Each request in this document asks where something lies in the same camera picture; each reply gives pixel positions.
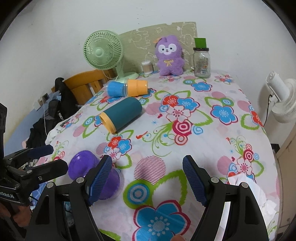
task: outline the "desk fan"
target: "desk fan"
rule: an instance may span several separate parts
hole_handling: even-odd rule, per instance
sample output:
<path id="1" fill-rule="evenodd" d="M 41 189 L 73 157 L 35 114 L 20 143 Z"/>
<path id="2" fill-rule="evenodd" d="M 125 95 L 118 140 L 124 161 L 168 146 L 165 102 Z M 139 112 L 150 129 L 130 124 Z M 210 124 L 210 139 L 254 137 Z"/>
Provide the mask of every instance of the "desk fan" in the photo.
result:
<path id="1" fill-rule="evenodd" d="M 107 70 L 115 67 L 118 82 L 139 77 L 135 72 L 123 72 L 123 45 L 116 33 L 108 30 L 92 33 L 84 43 L 83 53 L 86 61 L 96 69 Z"/>
<path id="2" fill-rule="evenodd" d="M 266 78 L 266 84 L 273 96 L 269 100 L 270 108 L 275 119 L 280 123 L 288 123 L 296 119 L 296 80 L 286 79 L 283 81 L 280 76 L 272 71 Z"/>

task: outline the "yellow bow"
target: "yellow bow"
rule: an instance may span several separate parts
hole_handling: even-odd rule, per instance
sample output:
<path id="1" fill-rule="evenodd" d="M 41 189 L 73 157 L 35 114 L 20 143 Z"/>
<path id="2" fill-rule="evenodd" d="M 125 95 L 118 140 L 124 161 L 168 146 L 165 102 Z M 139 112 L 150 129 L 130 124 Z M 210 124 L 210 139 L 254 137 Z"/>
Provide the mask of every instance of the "yellow bow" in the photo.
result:
<path id="1" fill-rule="evenodd" d="M 164 62 L 167 64 L 167 67 L 168 66 L 172 66 L 172 62 L 174 62 L 174 60 L 170 59 L 170 60 L 164 60 Z"/>

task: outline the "purple container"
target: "purple container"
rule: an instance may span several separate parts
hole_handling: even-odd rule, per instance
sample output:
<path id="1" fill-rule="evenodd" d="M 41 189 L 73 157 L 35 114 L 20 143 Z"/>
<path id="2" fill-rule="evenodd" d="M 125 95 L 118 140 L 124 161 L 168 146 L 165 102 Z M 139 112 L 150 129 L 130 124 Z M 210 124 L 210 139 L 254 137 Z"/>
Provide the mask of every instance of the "purple container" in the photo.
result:
<path id="1" fill-rule="evenodd" d="M 84 177 L 91 168 L 98 165 L 100 160 L 88 150 L 78 152 L 70 161 L 68 175 L 74 181 L 79 177 Z M 107 181 L 103 187 L 100 200 L 111 198 L 120 187 L 120 176 L 115 168 L 111 169 L 111 172 L 107 178 Z"/>

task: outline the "stuffed animal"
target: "stuffed animal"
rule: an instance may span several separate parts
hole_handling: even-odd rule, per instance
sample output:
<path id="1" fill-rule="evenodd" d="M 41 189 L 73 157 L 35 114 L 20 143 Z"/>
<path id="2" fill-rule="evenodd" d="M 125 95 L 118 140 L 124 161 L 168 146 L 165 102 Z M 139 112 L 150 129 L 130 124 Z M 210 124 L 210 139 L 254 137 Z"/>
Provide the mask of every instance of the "stuffed animal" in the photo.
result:
<path id="1" fill-rule="evenodd" d="M 158 57 L 159 74 L 162 76 L 181 75 L 185 64 L 181 54 L 182 47 L 175 35 L 162 37 L 156 44 L 155 50 L 155 55 Z"/>

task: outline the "screw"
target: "screw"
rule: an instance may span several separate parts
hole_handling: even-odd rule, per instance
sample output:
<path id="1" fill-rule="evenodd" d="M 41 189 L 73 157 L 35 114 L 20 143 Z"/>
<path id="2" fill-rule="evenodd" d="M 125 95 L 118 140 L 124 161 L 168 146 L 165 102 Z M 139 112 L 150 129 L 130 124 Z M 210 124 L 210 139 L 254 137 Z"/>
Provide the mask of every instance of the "screw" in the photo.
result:
<path id="1" fill-rule="evenodd" d="M 212 177 L 212 178 L 211 178 L 211 181 L 212 181 L 213 183 L 218 183 L 218 182 L 219 182 L 219 179 L 218 179 L 217 177 Z"/>
<path id="2" fill-rule="evenodd" d="M 248 185 L 247 183 L 242 183 L 242 187 L 243 187 L 243 188 L 248 188 L 249 185 Z"/>
<path id="3" fill-rule="evenodd" d="M 53 183 L 53 182 L 51 182 L 51 183 L 47 183 L 47 184 L 46 184 L 46 187 L 47 187 L 47 188 L 52 188 L 53 186 L 54 186 L 54 183 Z"/>
<path id="4" fill-rule="evenodd" d="M 82 183 L 82 182 L 84 182 L 84 178 L 83 177 L 79 177 L 79 178 L 76 179 L 76 182 L 77 183 Z"/>

